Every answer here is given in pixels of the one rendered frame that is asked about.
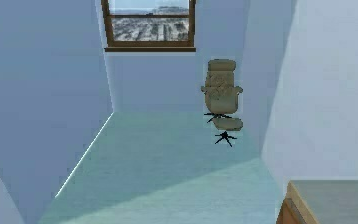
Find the beige lounge chair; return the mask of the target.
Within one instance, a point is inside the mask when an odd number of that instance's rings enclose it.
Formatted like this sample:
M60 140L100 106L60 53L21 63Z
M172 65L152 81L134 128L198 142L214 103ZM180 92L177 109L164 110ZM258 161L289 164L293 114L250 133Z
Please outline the beige lounge chair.
M235 84L236 62L232 59L211 59L207 64L205 83L201 92L210 116L208 122L217 124L240 123L239 118L230 117L238 110L238 96L243 92Z

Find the beige footstool black base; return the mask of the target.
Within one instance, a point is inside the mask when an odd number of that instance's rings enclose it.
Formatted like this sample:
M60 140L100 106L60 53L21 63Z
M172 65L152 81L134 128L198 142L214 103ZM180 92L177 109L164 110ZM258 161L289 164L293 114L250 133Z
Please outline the beige footstool black base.
M236 137L230 136L228 132L240 131L243 128L243 121L240 118L213 118L212 122L218 130L222 130L216 144L225 140L229 145L231 145L230 140L236 139Z

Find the brown framed window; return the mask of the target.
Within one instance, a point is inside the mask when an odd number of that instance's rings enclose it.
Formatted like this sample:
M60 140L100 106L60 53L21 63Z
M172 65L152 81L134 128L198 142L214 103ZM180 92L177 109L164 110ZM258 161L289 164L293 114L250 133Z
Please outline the brown framed window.
M106 52L195 52L196 0L101 0Z

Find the wooden cabinet grey top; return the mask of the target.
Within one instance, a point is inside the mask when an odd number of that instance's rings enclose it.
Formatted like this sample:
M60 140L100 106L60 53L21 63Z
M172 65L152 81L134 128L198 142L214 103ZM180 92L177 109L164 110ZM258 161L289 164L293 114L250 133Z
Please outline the wooden cabinet grey top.
M358 180L291 180L275 224L358 224Z

